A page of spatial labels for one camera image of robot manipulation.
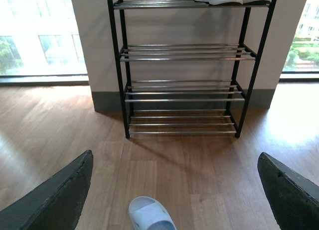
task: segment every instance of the metal rod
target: metal rod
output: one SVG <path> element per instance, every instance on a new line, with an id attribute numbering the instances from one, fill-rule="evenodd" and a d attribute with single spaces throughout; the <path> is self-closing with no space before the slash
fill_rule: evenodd
<path id="1" fill-rule="evenodd" d="M 128 45 L 128 47 L 205 47 L 205 46 L 238 46 L 238 43 L 196 43 L 196 44 L 140 44 L 140 45 Z"/>
<path id="2" fill-rule="evenodd" d="M 124 87 L 122 82 L 122 71 L 121 71 L 121 63 L 120 63 L 120 55 L 119 55 L 118 38 L 117 38 L 117 32 L 116 32 L 113 0 L 108 0 L 108 7 L 109 7 L 110 25 L 111 25 L 112 40 L 113 40 L 115 65 L 116 65 L 116 72 L 117 72 L 118 85 L 119 85 L 119 91 L 120 91 L 125 137 L 130 138 L 129 125 L 128 125 L 128 119 L 126 114 L 126 106 L 125 106 L 125 96 L 124 96 L 124 89 L 123 89 Z"/>
<path id="3" fill-rule="evenodd" d="M 141 99 L 141 100 L 125 100 L 125 102 L 130 103 L 137 103 L 137 102 L 227 102 L 229 99 Z M 245 101 L 244 98 L 233 98 L 231 99 L 232 102 L 243 102 Z"/>
<path id="4" fill-rule="evenodd" d="M 245 14 L 244 14 L 244 17 L 243 17 L 243 23 L 242 23 L 242 26 L 241 26 L 241 31 L 240 31 L 239 41 L 238 41 L 239 45 L 241 45 L 241 46 L 244 45 L 245 36 L 246 36 L 246 32 L 247 32 L 247 27 L 248 27 L 248 22 L 249 22 L 250 11 L 251 11 L 250 7 L 245 8 Z M 232 76 L 231 76 L 231 79 L 233 81 L 232 81 L 231 84 L 235 84 L 234 81 L 237 79 L 239 63 L 240 63 L 240 60 L 236 60 L 235 63 L 234 63 L 233 73 L 232 73 Z M 229 91 L 232 92 L 232 91 L 234 91 L 234 89 L 232 87 L 230 87 Z M 229 94 L 228 98 L 232 99 L 233 95 Z M 230 107 L 231 107 L 231 102 L 227 102 L 226 109 L 230 110 Z"/>
<path id="5" fill-rule="evenodd" d="M 122 57 L 131 57 L 131 56 L 209 56 L 209 55 L 220 55 L 220 56 L 226 56 L 226 55 L 239 55 L 236 52 L 203 52 L 203 53 L 123 53 L 121 54 Z M 240 55 L 251 55 L 250 53 L 241 53 Z"/>
<path id="6" fill-rule="evenodd" d="M 246 52 L 250 52 L 250 55 L 252 56 L 252 57 L 257 57 L 257 53 L 256 52 L 254 52 L 251 48 L 249 48 L 246 44 L 244 44 L 244 43 L 242 43 L 242 45 L 246 48 Z"/>
<path id="7" fill-rule="evenodd" d="M 241 92 L 127 92 L 126 95 L 218 95 L 240 94 Z"/>
<path id="8" fill-rule="evenodd" d="M 276 2 L 277 2 L 277 0 L 272 0 L 272 2 L 270 3 L 269 9 L 268 9 L 264 30 L 263 30 L 263 33 L 262 33 L 262 37 L 261 37 L 259 48 L 258 48 L 258 52 L 257 52 L 256 62 L 255 62 L 255 65 L 254 65 L 253 73 L 252 73 L 252 76 L 251 76 L 251 79 L 250 79 L 250 83 L 249 83 L 249 87 L 248 87 L 248 91 L 247 91 L 247 95 L 246 95 L 246 101 L 245 101 L 245 104 L 244 104 L 244 107 L 243 107 L 243 111 L 242 111 L 242 114 L 241 114 L 241 117 L 240 117 L 240 121 L 239 121 L 239 124 L 238 124 L 238 130 L 237 130 L 237 133 L 235 134 L 235 136 L 237 138 L 240 137 L 240 133 L 241 133 L 241 130 L 243 128 L 243 124 L 244 124 L 245 116 L 246 116 L 246 113 L 247 113 L 249 101 L 250 101 L 250 98 L 251 98 L 251 94 L 253 92 L 253 88 L 254 88 L 254 84 L 255 84 L 255 80 L 256 80 L 256 76 L 257 76 L 257 71 L 258 71 L 258 68 L 259 68 L 259 64 L 260 64 L 261 57 L 262 57 L 262 54 L 263 54 L 263 51 L 264 51 L 264 47 L 265 47 L 268 31 L 269 31 L 269 28 L 270 28 L 271 19 L 272 19 L 273 14 L 274 14 Z"/>
<path id="9" fill-rule="evenodd" d="M 231 111 L 230 111 L 230 110 L 227 110 L 227 111 L 226 111 L 226 114 L 230 115 L 229 118 L 230 118 L 231 122 L 234 124 L 235 130 L 238 131 L 237 121 L 235 120 L 235 118 L 234 118 L 233 114 L 231 113 Z"/>
<path id="10" fill-rule="evenodd" d="M 197 50 L 225 50 L 225 51 L 244 51 L 244 47 L 198 47 L 198 48 L 124 48 L 125 52 L 150 52 L 150 51 L 197 51 Z"/>
<path id="11" fill-rule="evenodd" d="M 237 58 L 237 57 L 189 57 L 189 58 L 127 58 L 121 59 L 121 62 L 136 61 L 208 61 L 208 60 L 228 60 L 228 61 L 255 61 L 255 58 Z"/>
<path id="12" fill-rule="evenodd" d="M 177 115 L 177 116 L 133 116 L 132 119 L 205 119 L 205 118 L 230 118 L 230 115 Z"/>
<path id="13" fill-rule="evenodd" d="M 144 9 L 144 8 L 221 8 L 221 7 L 268 7 L 268 4 L 221 4 L 209 5 L 194 0 L 132 0 L 114 3 L 114 9 Z"/>
<path id="14" fill-rule="evenodd" d="M 224 112 L 226 109 L 136 110 L 135 112 Z"/>
<path id="15" fill-rule="evenodd" d="M 138 80 L 132 81 L 132 83 L 142 82 L 231 82 L 232 80 Z"/>
<path id="16" fill-rule="evenodd" d="M 234 134 L 236 131 L 130 131 L 130 134 Z"/>
<path id="17" fill-rule="evenodd" d="M 164 123 L 164 124 L 130 124 L 130 126 L 230 126 L 234 123 Z"/>
<path id="18" fill-rule="evenodd" d="M 128 87 L 128 89 L 132 88 L 229 88 L 229 87 L 237 87 L 236 85 L 227 85 L 227 86 L 134 86 Z"/>

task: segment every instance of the shelf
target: shelf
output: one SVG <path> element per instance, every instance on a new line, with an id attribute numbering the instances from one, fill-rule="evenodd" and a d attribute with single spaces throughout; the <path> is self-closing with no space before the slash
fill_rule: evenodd
<path id="1" fill-rule="evenodd" d="M 121 62 L 134 61 L 254 61 L 255 53 L 239 44 L 128 45 L 120 52 Z"/>
<path id="2" fill-rule="evenodd" d="M 231 80 L 131 81 L 132 85 L 126 87 L 125 102 L 244 102 L 241 87 L 230 83 Z"/>
<path id="3" fill-rule="evenodd" d="M 116 2 L 108 0 L 125 137 L 130 138 L 131 134 L 230 133 L 240 137 L 276 1 L 272 0 L 271 3 L 256 1 L 244 5 L 236 3 L 210 5 L 194 0 L 118 0 Z M 245 45 L 250 13 L 255 7 L 267 8 L 257 52 Z M 132 45 L 130 39 L 134 37 L 127 36 L 126 27 L 126 13 L 129 10 L 124 10 L 167 8 L 243 8 L 245 10 L 238 43 Z M 115 16 L 115 10 L 119 10 L 118 16 Z M 117 27 L 120 27 L 122 33 L 121 49 L 118 42 L 120 32 L 117 31 Z M 211 61 L 212 63 L 231 61 L 233 70 L 228 80 L 196 80 L 196 70 L 189 77 L 180 71 L 180 77 L 177 78 L 181 80 L 164 80 L 169 79 L 164 76 L 159 77 L 163 80 L 152 80 L 152 78 L 132 80 L 138 78 L 140 73 L 134 73 L 138 65 L 130 63 L 144 61 L 155 61 L 155 65 L 159 65 L 160 61 Z M 241 61 L 254 61 L 246 91 L 237 81 Z M 212 74 L 222 71 L 212 70 Z M 183 80 L 184 78 L 194 78 L 194 80 Z M 233 116 L 232 110 L 237 108 L 242 110 L 241 114 Z"/>
<path id="4" fill-rule="evenodd" d="M 114 9 L 154 9 L 154 8 L 219 8 L 219 7 L 269 7 L 269 4 L 221 4 L 210 5 L 194 0 L 131 0 L 114 3 Z"/>
<path id="5" fill-rule="evenodd" d="M 130 134 L 236 133 L 226 110 L 141 110 L 131 117 Z"/>

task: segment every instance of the gray baseboard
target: gray baseboard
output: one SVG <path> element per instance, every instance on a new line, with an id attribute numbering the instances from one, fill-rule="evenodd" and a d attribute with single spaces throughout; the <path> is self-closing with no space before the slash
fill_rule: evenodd
<path id="1" fill-rule="evenodd" d="M 249 108 L 256 109 L 268 109 L 270 107 L 271 101 L 273 99 L 275 90 L 274 89 L 256 89 L 253 91 Z M 120 93 L 119 92 L 92 92 L 92 98 L 94 103 L 94 110 L 96 112 L 111 112 L 120 111 Z M 195 105 L 190 105 L 190 103 L 158 103 L 157 105 L 152 103 L 153 109 L 209 109 L 209 108 L 225 108 L 223 103 L 199 103 Z M 232 108 L 239 109 L 242 108 L 242 104 L 234 103 Z M 149 109 L 147 103 L 142 105 L 136 105 L 135 109 Z"/>

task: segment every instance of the window sill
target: window sill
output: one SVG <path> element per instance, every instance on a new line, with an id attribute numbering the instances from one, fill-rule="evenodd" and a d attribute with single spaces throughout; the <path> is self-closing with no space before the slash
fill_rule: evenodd
<path id="1" fill-rule="evenodd" d="M 88 86 L 87 75 L 63 76 L 0 76 L 0 87 L 5 86 Z"/>
<path id="2" fill-rule="evenodd" d="M 279 82 L 319 82 L 319 73 L 282 73 Z"/>

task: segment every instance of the green foliage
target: green foliage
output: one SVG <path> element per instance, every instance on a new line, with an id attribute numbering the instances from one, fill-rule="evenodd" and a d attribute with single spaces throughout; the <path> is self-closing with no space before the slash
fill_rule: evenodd
<path id="1" fill-rule="evenodd" d="M 293 42 L 304 42 L 304 41 L 311 41 L 311 37 L 298 37 L 294 36 Z"/>
<path id="2" fill-rule="evenodd" d="M 315 62 L 315 64 L 319 66 L 319 52 L 311 53 L 311 55 L 307 59 L 309 61 Z"/>
<path id="3" fill-rule="evenodd" d="M 295 59 L 298 58 L 298 50 L 290 48 L 288 53 L 285 67 L 296 67 Z"/>
<path id="4" fill-rule="evenodd" d="M 297 50 L 300 59 L 307 59 L 311 53 L 308 50 Z"/>
<path id="5" fill-rule="evenodd" d="M 10 52 L 10 44 L 0 40 L 0 74 L 22 64 L 22 60 L 12 59 Z"/>

